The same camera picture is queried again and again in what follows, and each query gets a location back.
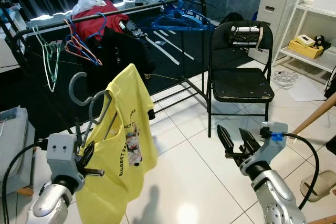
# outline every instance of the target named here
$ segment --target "white tape strip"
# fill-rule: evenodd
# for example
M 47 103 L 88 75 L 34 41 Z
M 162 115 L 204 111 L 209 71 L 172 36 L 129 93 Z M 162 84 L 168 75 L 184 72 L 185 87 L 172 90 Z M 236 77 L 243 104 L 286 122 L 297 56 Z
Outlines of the white tape strip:
M 164 50 L 163 48 L 161 48 L 159 45 L 157 45 L 154 41 L 152 41 L 151 39 L 148 39 L 148 37 L 146 37 L 146 40 L 152 44 L 154 47 L 156 47 L 158 50 L 160 50 L 161 52 L 163 52 L 168 58 L 170 58 L 172 60 L 172 62 L 174 62 L 176 65 L 179 65 L 180 63 L 170 54 L 168 54 L 168 52 L 166 50 Z
M 154 31 L 154 34 L 158 35 L 161 39 L 163 39 L 164 41 L 166 41 L 168 44 L 172 45 L 173 47 L 175 47 L 178 51 L 182 52 L 182 49 L 178 48 L 177 46 L 175 46 L 173 43 L 171 43 L 169 40 L 167 40 L 165 37 L 163 37 L 162 35 L 160 35 L 157 31 Z M 189 54 L 187 54 L 186 52 L 184 52 L 184 54 L 189 57 L 190 59 L 194 60 L 194 58 L 192 56 L 190 56 Z
M 165 33 L 163 30 L 159 30 L 164 36 L 169 36 L 169 34 Z

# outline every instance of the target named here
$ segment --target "white plastic bag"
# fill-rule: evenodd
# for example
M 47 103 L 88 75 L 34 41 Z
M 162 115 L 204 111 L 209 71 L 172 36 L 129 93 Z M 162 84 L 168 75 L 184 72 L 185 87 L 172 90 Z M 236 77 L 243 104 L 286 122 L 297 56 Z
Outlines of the white plastic bag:
M 91 10 L 95 5 L 106 5 L 104 0 L 78 0 L 78 3 L 72 8 L 72 15 Z

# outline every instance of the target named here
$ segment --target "slipper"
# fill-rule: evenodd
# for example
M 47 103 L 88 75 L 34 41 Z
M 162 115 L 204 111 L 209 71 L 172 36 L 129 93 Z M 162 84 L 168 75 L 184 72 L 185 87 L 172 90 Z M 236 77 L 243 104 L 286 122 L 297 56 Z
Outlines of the slipper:
M 313 180 L 313 176 L 311 175 L 306 179 L 301 181 L 301 193 L 303 196 L 308 192 L 308 188 Z M 314 190 L 309 196 L 308 201 L 316 202 L 324 196 L 330 194 L 330 190 L 336 185 L 336 174 L 331 170 L 322 171 L 317 177 Z

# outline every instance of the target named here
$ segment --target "yellow t-shirt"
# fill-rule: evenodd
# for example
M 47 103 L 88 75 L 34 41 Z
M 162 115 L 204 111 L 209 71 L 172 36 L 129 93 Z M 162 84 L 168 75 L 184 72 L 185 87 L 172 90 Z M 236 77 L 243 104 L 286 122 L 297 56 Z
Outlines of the yellow t-shirt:
M 127 203 L 137 198 L 144 174 L 156 165 L 148 110 L 153 102 L 134 64 L 128 65 L 106 90 L 112 102 L 102 122 L 96 125 L 86 144 L 95 142 L 88 168 L 104 169 L 103 177 L 87 176 L 76 202 L 84 224 L 120 223 Z M 107 137 L 107 129 L 117 117 Z

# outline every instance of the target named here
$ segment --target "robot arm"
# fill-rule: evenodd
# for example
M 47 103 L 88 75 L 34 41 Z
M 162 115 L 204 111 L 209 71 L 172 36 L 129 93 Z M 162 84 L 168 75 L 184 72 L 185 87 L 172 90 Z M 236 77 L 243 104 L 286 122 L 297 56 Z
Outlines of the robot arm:
M 51 134 L 47 145 L 47 162 L 51 169 L 51 184 L 43 187 L 40 197 L 28 211 L 27 224 L 61 224 L 68 215 L 68 206 L 76 191 L 83 188 L 86 175 L 103 176 L 104 170 L 87 169 L 94 150 L 91 142 L 82 156 L 75 135 Z
M 272 132 L 286 132 L 282 123 L 263 123 Z M 267 224 L 305 224 L 305 216 L 296 206 L 296 199 L 280 175 L 269 166 L 270 161 L 286 146 L 285 137 L 265 138 L 263 146 L 246 130 L 239 129 L 244 144 L 241 153 L 234 153 L 229 133 L 218 125 L 218 137 L 225 148 L 225 157 L 233 158 L 241 173 L 252 180 L 252 188 L 264 212 Z

